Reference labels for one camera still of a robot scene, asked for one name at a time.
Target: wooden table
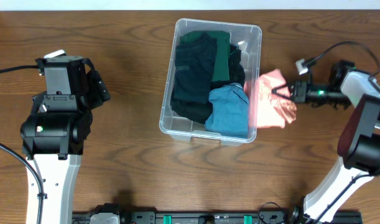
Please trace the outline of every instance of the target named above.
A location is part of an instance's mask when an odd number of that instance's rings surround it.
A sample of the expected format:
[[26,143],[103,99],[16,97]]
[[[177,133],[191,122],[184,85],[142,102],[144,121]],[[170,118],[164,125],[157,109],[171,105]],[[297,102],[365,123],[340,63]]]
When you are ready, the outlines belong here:
[[[57,49],[90,58],[112,99],[94,110],[74,211],[105,202],[158,210],[257,210],[267,201],[293,206],[327,175],[353,109],[298,106],[285,129],[260,129],[252,144],[175,141],[158,127],[175,23],[182,17],[255,24],[263,31],[261,74],[280,68],[296,80],[295,61],[342,40],[369,45],[380,58],[380,11],[96,11],[0,12],[0,69],[33,65]],[[333,62],[375,65],[357,47],[335,49],[315,70],[327,82]],[[31,96],[45,90],[35,70],[0,75],[0,141],[21,153],[19,129]],[[0,150],[0,223],[24,223],[24,166]],[[380,223],[380,177],[342,208]]]

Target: light blue fabric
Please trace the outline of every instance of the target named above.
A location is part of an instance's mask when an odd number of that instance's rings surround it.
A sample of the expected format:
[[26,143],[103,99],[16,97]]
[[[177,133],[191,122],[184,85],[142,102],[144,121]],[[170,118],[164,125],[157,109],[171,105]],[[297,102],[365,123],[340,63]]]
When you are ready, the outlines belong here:
[[246,138],[248,135],[249,100],[239,83],[232,83],[209,93],[213,112],[205,129],[224,136]]

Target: green tape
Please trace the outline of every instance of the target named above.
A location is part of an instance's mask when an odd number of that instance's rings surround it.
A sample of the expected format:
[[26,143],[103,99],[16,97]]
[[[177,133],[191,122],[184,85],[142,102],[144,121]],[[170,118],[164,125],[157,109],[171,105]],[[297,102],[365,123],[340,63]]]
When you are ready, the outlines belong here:
[[244,224],[252,224],[252,216],[244,215]]
[[164,215],[164,224],[172,224],[172,217],[170,215]]

